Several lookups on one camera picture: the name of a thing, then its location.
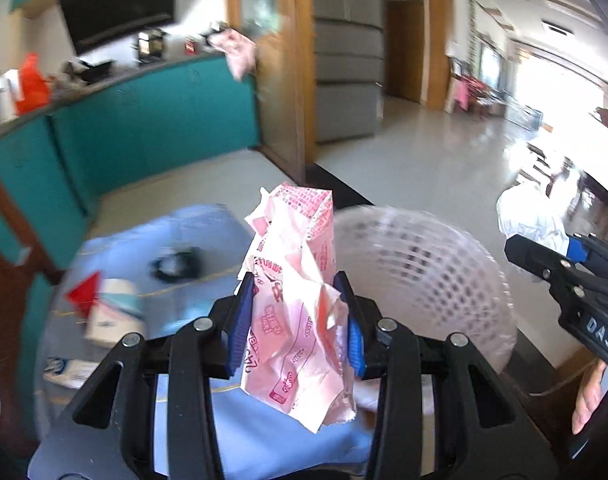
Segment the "table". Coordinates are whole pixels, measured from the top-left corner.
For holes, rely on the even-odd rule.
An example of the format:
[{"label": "table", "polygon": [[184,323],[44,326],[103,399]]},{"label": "table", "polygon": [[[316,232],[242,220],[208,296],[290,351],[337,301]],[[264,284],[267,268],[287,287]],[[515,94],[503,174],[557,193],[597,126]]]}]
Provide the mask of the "table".
[{"label": "table", "polygon": [[608,192],[608,128],[590,115],[555,126],[552,133],[541,134],[529,144],[568,158]]},{"label": "table", "polygon": [[[46,436],[76,392],[43,379],[46,358],[99,362],[108,353],[108,349],[83,338],[84,321],[65,299],[70,289],[96,270],[104,278],[129,280],[137,286],[143,302],[146,337],[171,335],[196,317],[208,315],[217,298],[234,293],[250,241],[251,235],[224,206],[196,205],[85,243],[56,295],[36,359],[39,436]],[[149,264],[162,248],[178,243],[199,249],[203,277],[167,285],[151,277]],[[310,433],[294,418],[241,390],[240,373],[241,369],[228,381],[210,381],[217,440],[228,480],[276,478],[321,463],[353,464],[352,472],[363,473],[372,430],[362,418]],[[159,376],[155,401],[153,461],[157,472],[167,474],[165,375]]]}]

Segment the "pink towel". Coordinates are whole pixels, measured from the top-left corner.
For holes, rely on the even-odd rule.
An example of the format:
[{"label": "pink towel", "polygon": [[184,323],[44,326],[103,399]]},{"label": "pink towel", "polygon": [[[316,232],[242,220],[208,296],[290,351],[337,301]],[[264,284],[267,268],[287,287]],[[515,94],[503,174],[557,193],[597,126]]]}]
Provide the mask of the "pink towel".
[{"label": "pink towel", "polygon": [[468,83],[460,79],[455,91],[455,101],[459,103],[462,110],[468,111]]},{"label": "pink towel", "polygon": [[209,43],[226,54],[228,69],[236,81],[241,81],[255,68],[255,43],[235,29],[213,34]]}]

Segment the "wall-mounted tv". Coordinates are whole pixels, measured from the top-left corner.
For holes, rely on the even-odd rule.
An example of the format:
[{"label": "wall-mounted tv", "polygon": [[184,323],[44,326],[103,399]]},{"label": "wall-mounted tv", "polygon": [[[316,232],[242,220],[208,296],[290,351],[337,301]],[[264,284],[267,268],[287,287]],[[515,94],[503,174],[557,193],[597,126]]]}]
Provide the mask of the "wall-mounted tv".
[{"label": "wall-mounted tv", "polygon": [[76,53],[175,21],[175,0],[60,0]]}]

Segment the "finger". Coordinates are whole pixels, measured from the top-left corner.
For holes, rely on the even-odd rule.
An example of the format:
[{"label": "finger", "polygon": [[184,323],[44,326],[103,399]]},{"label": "finger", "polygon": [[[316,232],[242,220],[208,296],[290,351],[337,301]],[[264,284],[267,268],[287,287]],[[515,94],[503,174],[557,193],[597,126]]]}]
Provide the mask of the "finger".
[{"label": "finger", "polygon": [[581,423],[577,412],[572,414],[572,434],[576,435],[583,430],[584,424]]},{"label": "finger", "polygon": [[577,399],[575,414],[577,414],[577,420],[581,424],[586,424],[590,419],[591,411],[586,406],[586,400],[583,398],[583,396],[579,396]]},{"label": "finger", "polygon": [[586,406],[591,412],[594,412],[601,402],[601,380],[606,370],[606,363],[599,361],[593,368],[588,381],[583,389],[583,397],[586,401]]},{"label": "finger", "polygon": [[594,412],[601,402],[601,385],[589,384],[583,391],[583,399],[590,413]]}]

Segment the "chair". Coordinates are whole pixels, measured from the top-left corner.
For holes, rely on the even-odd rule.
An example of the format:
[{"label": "chair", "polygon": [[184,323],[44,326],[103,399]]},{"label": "chair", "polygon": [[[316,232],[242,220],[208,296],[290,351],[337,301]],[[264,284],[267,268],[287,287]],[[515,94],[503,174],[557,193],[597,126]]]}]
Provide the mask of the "chair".
[{"label": "chair", "polygon": [[18,399],[22,321],[27,313],[31,286],[39,275],[42,274],[50,285],[57,285],[63,271],[52,263],[1,182],[0,215],[24,247],[21,261],[16,264],[0,254],[0,444],[18,458],[27,458],[37,443],[22,428]]}]

